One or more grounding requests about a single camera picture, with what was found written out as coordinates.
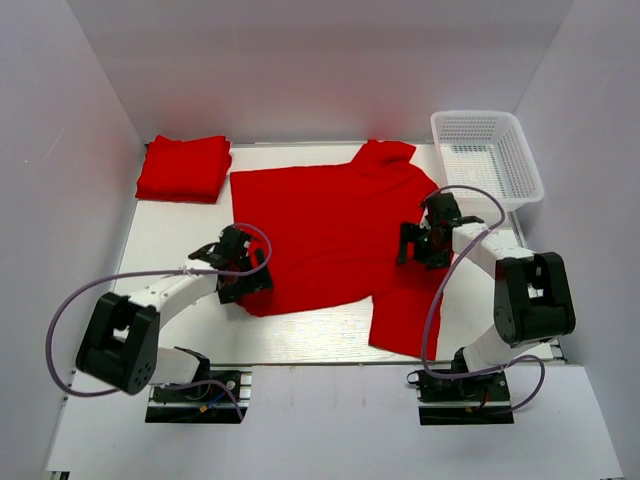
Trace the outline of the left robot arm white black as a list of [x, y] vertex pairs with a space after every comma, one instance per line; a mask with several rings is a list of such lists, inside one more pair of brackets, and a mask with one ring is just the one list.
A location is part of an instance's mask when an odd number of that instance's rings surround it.
[[219, 239], [188, 255], [178, 270], [134, 292], [108, 292], [96, 302], [76, 355], [76, 368], [135, 395], [148, 385], [177, 386], [199, 399], [211, 387], [209, 360], [184, 347], [159, 345], [163, 327], [200, 299], [216, 294], [221, 304], [270, 290], [271, 242], [256, 227], [236, 223]]

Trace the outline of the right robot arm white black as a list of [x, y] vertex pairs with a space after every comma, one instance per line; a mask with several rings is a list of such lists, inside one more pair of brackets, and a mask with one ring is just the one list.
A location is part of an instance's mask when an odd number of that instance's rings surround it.
[[493, 279], [492, 326], [459, 350], [462, 367], [440, 376], [451, 380], [459, 396], [472, 399], [486, 389], [487, 375], [529, 359], [538, 344], [571, 334], [576, 316], [562, 257], [506, 244], [496, 231], [502, 223], [463, 215], [453, 191], [448, 186], [427, 195], [421, 221], [401, 224], [396, 262], [413, 259], [429, 270], [444, 270], [428, 322], [463, 260]]

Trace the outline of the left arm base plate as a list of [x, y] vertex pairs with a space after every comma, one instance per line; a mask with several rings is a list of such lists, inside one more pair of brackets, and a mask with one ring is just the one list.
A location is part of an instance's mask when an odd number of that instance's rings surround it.
[[[250, 402], [252, 370], [249, 367], [212, 368], [209, 377], [231, 391], [241, 415], [245, 416]], [[145, 422], [238, 425], [242, 419], [226, 391], [218, 384], [208, 383], [184, 390], [153, 387], [147, 402]]]

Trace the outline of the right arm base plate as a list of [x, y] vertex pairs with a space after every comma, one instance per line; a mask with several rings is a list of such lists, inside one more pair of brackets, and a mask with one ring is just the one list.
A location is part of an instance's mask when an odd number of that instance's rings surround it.
[[421, 426], [507, 425], [514, 423], [511, 396], [504, 373], [445, 380], [424, 370], [407, 375], [417, 391]]

